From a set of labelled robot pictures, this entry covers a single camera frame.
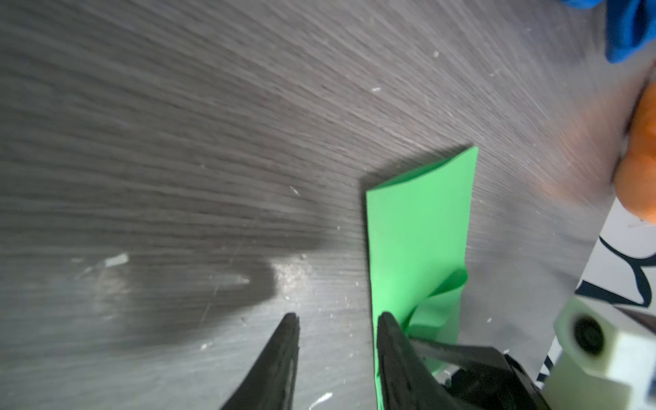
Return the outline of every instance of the orange object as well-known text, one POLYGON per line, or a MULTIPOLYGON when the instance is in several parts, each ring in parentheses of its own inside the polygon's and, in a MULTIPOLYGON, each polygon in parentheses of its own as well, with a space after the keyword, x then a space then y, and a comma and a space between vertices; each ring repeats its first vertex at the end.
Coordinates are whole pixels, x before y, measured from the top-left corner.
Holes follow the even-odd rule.
POLYGON ((656 224, 656 82, 638 103, 628 151, 615 174, 615 191, 624 208, 656 224))

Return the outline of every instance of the blue object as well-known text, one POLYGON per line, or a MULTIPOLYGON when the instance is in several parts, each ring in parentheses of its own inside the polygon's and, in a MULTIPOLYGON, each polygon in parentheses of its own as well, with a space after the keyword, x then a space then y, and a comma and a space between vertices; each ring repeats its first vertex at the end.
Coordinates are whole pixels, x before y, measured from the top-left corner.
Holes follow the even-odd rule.
MULTIPOLYGON (((602 0, 561 0, 568 6, 590 9, 602 0)), ((656 0, 607 0, 606 59, 622 62, 656 39, 656 0)))

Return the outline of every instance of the black screw hole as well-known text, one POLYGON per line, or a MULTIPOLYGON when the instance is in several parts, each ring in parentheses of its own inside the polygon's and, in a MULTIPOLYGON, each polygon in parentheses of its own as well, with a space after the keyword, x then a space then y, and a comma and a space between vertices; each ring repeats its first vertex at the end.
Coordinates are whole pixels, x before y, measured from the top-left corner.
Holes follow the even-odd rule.
POLYGON ((590 316, 583 316, 574 322, 574 339, 584 352, 593 356, 604 350, 602 327, 590 316))

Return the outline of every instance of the white scrap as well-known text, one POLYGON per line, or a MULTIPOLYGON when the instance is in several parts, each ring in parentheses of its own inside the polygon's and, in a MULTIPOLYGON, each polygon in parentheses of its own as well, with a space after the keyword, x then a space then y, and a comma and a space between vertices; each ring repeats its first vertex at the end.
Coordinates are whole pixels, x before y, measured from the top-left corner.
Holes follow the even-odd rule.
POLYGON ((111 268, 112 266, 118 266, 122 264, 126 264, 130 261, 130 257, 127 256, 127 253, 121 253, 119 255, 113 256, 111 258, 107 258, 104 261, 105 268, 111 268))
POLYGON ((321 403, 325 402, 326 400, 328 400, 331 397, 333 397, 333 392, 328 392, 328 393, 324 394, 323 396, 318 398, 314 403, 310 404, 310 407, 308 408, 308 410, 312 410, 314 407, 316 407, 317 404, 321 404, 321 403))

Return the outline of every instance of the green paper fold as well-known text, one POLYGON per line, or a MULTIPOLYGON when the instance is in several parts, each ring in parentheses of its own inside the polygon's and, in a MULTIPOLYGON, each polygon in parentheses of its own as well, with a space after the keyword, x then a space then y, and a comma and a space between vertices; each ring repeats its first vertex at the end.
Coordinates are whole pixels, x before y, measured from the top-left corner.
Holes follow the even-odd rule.
MULTIPOLYGON (((478 148, 367 191, 367 229, 379 409, 378 317, 391 312, 414 337, 456 343, 467 282, 464 254, 478 148)), ((433 372, 437 361, 426 362, 433 372)))

